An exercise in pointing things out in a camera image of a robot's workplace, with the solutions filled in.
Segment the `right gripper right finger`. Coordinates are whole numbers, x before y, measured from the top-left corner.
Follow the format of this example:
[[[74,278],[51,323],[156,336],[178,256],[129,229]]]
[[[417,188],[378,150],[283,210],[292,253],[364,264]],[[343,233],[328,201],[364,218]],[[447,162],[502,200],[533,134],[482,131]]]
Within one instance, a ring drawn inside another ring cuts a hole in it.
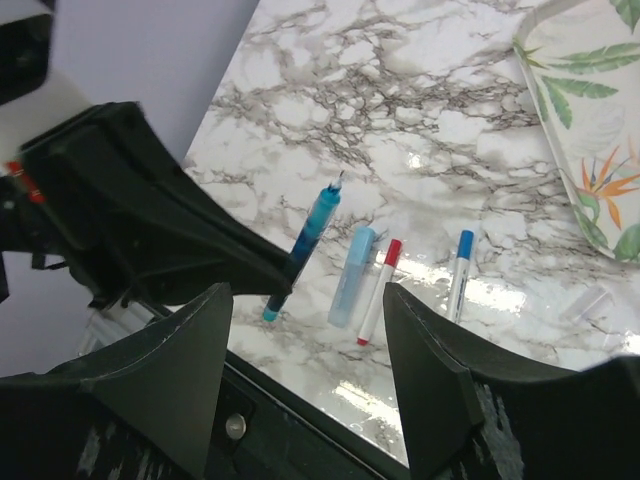
[[[572,371],[503,349],[384,290],[388,349],[415,479],[635,479],[639,360]]]

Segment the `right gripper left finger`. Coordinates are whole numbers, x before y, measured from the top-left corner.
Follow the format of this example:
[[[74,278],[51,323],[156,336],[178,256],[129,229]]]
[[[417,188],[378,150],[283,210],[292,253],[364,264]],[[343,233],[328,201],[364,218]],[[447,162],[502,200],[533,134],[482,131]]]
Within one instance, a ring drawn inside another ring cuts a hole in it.
[[[93,353],[2,378],[2,478],[204,478],[232,309],[215,284]]]

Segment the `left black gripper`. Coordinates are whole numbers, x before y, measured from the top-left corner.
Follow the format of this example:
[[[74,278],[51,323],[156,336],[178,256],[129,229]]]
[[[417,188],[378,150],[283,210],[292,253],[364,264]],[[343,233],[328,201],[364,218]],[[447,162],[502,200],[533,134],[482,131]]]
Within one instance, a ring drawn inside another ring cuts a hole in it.
[[[134,102],[99,107],[21,145],[5,186],[21,202],[11,249],[63,257],[103,309],[190,301],[214,283],[235,295],[288,294],[287,254],[236,221],[181,168]]]

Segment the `blue gel pen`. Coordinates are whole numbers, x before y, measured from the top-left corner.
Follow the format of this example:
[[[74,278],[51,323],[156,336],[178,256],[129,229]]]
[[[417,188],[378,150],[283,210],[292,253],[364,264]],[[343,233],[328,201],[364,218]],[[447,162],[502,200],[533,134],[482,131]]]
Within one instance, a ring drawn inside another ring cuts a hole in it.
[[[298,234],[284,265],[284,275],[294,285],[306,266],[341,201],[343,173],[322,189]]]

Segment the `clear gel pen cap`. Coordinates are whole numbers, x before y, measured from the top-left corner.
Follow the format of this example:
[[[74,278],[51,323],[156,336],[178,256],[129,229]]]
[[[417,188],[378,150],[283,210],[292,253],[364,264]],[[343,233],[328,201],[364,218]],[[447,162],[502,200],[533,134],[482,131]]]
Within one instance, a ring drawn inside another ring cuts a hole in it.
[[[611,293],[601,286],[592,286],[584,291],[564,312],[570,322],[589,319],[599,313],[611,301]]]

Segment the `white marker pen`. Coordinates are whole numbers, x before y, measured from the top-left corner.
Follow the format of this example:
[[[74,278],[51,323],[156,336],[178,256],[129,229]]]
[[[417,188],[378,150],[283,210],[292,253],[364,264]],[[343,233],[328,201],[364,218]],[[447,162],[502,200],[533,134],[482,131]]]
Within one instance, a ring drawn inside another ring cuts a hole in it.
[[[461,316],[474,240],[473,231],[461,231],[446,308],[447,318],[453,322],[458,322]]]

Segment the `white red marker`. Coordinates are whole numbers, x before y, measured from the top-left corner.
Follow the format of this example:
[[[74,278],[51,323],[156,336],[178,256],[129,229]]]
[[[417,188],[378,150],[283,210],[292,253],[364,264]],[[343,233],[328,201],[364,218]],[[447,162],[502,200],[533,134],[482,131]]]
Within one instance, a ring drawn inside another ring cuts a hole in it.
[[[389,244],[373,294],[357,335],[357,344],[360,346],[365,346],[369,343],[376,327],[382,311],[384,289],[395,272],[402,246],[402,242],[398,239],[392,239]]]

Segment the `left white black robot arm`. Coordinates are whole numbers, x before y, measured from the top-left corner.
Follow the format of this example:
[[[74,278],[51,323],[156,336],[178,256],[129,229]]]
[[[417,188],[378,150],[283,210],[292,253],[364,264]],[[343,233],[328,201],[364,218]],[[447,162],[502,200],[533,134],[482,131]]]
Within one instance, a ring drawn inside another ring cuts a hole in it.
[[[134,101],[94,104],[50,64],[44,1],[1,5],[1,248],[47,257],[92,294],[181,305],[216,283],[287,294],[285,252],[181,168]]]

